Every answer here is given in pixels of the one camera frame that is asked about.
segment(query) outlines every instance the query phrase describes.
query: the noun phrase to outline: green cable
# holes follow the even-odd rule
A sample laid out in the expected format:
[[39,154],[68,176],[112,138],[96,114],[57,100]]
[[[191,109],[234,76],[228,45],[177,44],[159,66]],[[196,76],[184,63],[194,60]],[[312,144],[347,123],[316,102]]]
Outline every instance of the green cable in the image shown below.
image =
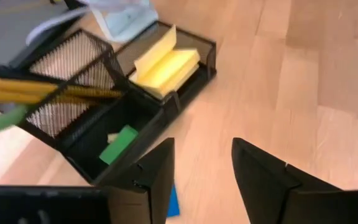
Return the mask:
[[19,124],[27,112],[26,105],[18,105],[8,113],[0,115],[0,130]]

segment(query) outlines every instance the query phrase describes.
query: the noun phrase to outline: desk organizer compartment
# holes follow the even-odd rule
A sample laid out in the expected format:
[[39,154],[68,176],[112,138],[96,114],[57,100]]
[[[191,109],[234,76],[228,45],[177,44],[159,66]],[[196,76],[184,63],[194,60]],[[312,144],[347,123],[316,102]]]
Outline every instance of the desk organizer compartment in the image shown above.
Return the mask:
[[[134,60],[170,27],[154,22],[116,53],[111,45],[83,30],[63,41],[44,43],[41,51],[31,54],[40,56],[25,59],[26,65],[21,68],[67,81],[34,106],[20,127],[60,151],[89,183],[109,182],[143,155],[216,74],[216,44],[177,29],[177,47],[196,48],[201,56],[199,69],[178,91],[158,100],[128,79],[135,71]],[[62,103],[62,96],[73,85],[119,90],[123,94],[96,103],[91,98]],[[119,132],[125,125],[134,128],[138,135],[107,165],[99,156],[109,145],[108,134]]]

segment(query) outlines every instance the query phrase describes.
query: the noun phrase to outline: wooden surface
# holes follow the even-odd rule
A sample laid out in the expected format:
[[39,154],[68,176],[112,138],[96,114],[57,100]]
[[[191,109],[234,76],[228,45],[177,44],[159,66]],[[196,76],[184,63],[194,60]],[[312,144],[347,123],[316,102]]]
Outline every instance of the wooden surface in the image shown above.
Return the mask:
[[[358,0],[154,3],[161,20],[218,43],[216,79],[157,141],[176,139],[181,215],[167,223],[249,222],[233,137],[358,189]],[[91,15],[82,26],[100,33]],[[0,184],[86,182],[53,149],[10,128],[0,132]]]

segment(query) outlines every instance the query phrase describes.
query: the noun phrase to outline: blue paper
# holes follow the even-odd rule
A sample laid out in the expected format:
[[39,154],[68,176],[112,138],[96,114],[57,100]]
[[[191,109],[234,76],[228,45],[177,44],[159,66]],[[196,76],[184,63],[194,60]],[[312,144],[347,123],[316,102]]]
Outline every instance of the blue paper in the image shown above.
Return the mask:
[[176,191],[175,185],[174,185],[172,187],[167,217],[174,217],[179,214],[180,214],[180,211],[179,211],[178,195],[177,195],[177,191]]

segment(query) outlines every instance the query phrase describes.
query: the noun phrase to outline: green object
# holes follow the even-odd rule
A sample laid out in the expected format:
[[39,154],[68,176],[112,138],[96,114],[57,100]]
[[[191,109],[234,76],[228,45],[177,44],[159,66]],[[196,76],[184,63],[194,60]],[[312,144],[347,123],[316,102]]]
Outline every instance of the green object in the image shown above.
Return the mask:
[[7,128],[11,125],[19,124],[23,120],[26,112],[27,112],[27,106],[19,105],[19,106],[16,106],[10,112],[1,114],[0,115],[0,130]]
[[136,138],[137,134],[135,129],[126,125],[121,129],[115,140],[100,154],[99,158],[110,165]]

